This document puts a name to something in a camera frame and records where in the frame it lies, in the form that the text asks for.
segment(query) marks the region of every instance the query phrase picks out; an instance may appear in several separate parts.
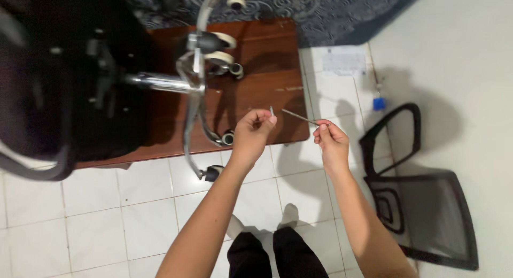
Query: foot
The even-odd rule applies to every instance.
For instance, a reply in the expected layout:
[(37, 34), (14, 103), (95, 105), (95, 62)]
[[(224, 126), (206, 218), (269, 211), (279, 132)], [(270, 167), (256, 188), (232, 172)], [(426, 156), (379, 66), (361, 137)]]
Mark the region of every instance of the foot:
[(283, 217), (282, 221), (278, 225), (278, 230), (285, 227), (290, 227), (294, 229), (298, 225), (298, 221), (298, 207), (296, 207), (294, 204), (289, 203), (285, 206), (285, 209), (283, 210)]
[(226, 229), (226, 234), (232, 240), (235, 240), (237, 236), (244, 230), (244, 224), (235, 217), (235, 215), (231, 215), (230, 222), (228, 223), (228, 228)]

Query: forearm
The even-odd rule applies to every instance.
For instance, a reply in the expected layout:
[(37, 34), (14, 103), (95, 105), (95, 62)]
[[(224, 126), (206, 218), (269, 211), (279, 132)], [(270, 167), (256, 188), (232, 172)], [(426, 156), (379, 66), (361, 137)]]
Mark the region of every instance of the forearm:
[(221, 172), (174, 240), (157, 278), (210, 276), (246, 174), (246, 169), (230, 164)]
[(366, 278), (416, 277), (397, 242), (381, 224), (349, 169), (330, 176), (356, 261)]

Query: black pants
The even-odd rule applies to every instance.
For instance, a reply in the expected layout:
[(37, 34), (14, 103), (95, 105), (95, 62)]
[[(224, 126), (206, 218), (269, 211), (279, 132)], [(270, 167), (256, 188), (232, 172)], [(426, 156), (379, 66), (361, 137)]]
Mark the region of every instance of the black pants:
[[(328, 278), (321, 261), (290, 227), (273, 235), (280, 278)], [(251, 233), (240, 233), (228, 250), (230, 278), (271, 278), (271, 263), (262, 243)]]

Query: white wall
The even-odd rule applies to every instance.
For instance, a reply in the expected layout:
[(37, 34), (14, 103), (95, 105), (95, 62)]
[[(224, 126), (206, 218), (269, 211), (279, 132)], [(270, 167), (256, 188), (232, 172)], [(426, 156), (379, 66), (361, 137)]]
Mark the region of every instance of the white wall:
[[(478, 272), (420, 263), (421, 277), (513, 275), (512, 2), (418, 0), (370, 42), (388, 109), (421, 107), (413, 163), (457, 173), (476, 231)], [(404, 127), (389, 128), (396, 156)]]

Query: brown wooden panel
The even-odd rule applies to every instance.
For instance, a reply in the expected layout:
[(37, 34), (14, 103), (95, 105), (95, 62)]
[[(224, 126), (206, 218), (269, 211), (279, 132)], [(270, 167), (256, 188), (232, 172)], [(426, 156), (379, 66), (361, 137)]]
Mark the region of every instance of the brown wooden panel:
[[(158, 71), (174, 73), (177, 43), (193, 27), (153, 30), (150, 33), (158, 48)], [(238, 41), (230, 53), (244, 66), (244, 78), (231, 76), (208, 80), (206, 93), (207, 120), (212, 129), (222, 134), (234, 129), (237, 121), (249, 110), (273, 106), (278, 116), (276, 129), (268, 144), (281, 144), (306, 140), (308, 124), (282, 116), (286, 108), (306, 116), (301, 80), (296, 28), (291, 19), (234, 22), (208, 26), (210, 32), (227, 33)], [(79, 168), (127, 163), (183, 155), (182, 132), (187, 95), (153, 91), (150, 93), (150, 138), (146, 146), (123, 157), (80, 163)], [(191, 152), (203, 153), (227, 150), (217, 147), (203, 135), (199, 122), (191, 135)]]

